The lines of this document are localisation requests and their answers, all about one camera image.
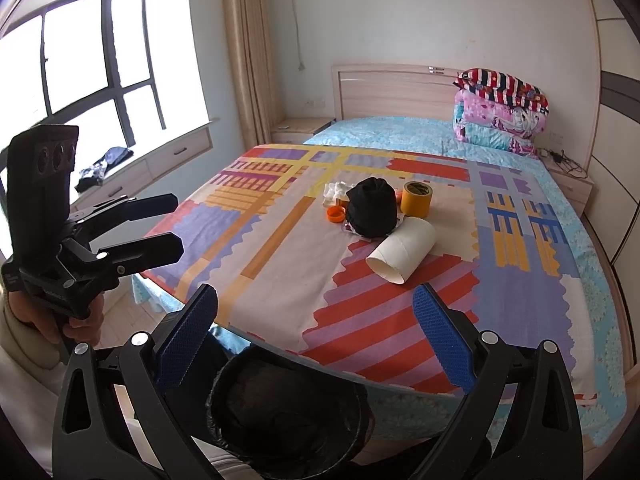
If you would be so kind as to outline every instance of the trash bin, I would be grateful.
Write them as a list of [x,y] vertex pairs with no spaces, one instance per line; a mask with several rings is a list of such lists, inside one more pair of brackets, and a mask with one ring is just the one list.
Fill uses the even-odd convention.
[[266,480],[320,480],[362,450],[373,419],[361,384],[251,345],[218,373],[207,426]]

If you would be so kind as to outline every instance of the black hat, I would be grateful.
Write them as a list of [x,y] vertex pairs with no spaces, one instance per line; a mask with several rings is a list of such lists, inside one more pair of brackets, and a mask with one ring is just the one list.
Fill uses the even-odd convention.
[[396,192],[384,178],[366,178],[347,197],[347,222],[360,236],[380,238],[396,227]]

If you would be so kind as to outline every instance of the silver bolt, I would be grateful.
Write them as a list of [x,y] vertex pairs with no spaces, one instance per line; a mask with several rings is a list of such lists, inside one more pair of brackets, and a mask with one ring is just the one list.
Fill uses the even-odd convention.
[[487,343],[488,345],[495,345],[498,342],[498,336],[488,330],[487,332],[482,332],[482,341]]
[[78,343],[74,348],[74,353],[77,355],[84,354],[89,349],[89,345],[87,343]]
[[542,348],[544,348],[550,354],[555,354],[558,351],[558,346],[553,341],[545,341],[542,343]]
[[149,334],[146,332],[138,332],[131,336],[131,344],[133,346],[142,346],[149,340]]

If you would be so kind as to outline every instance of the white cardboard roll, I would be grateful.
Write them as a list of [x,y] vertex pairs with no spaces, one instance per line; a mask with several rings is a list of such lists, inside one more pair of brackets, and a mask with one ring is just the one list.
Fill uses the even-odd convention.
[[426,220],[404,217],[400,227],[366,258],[367,265],[388,282],[400,285],[418,268],[437,238],[435,227]]

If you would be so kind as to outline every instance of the folded blanket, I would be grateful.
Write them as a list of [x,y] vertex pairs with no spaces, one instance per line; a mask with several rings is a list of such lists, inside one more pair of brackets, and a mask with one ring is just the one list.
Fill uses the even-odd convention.
[[548,101],[540,88],[509,74],[471,68],[461,73],[453,84],[488,101],[548,113]]
[[453,109],[453,128],[456,132],[456,138],[461,142],[505,150],[517,155],[538,157],[536,147],[529,139],[523,139],[496,128],[468,123],[463,119],[463,115],[464,101],[458,101]]
[[456,102],[463,102],[462,119],[467,123],[496,128],[523,139],[541,133],[546,127],[546,115],[542,112],[510,108],[482,99],[469,90],[460,90],[456,94]]

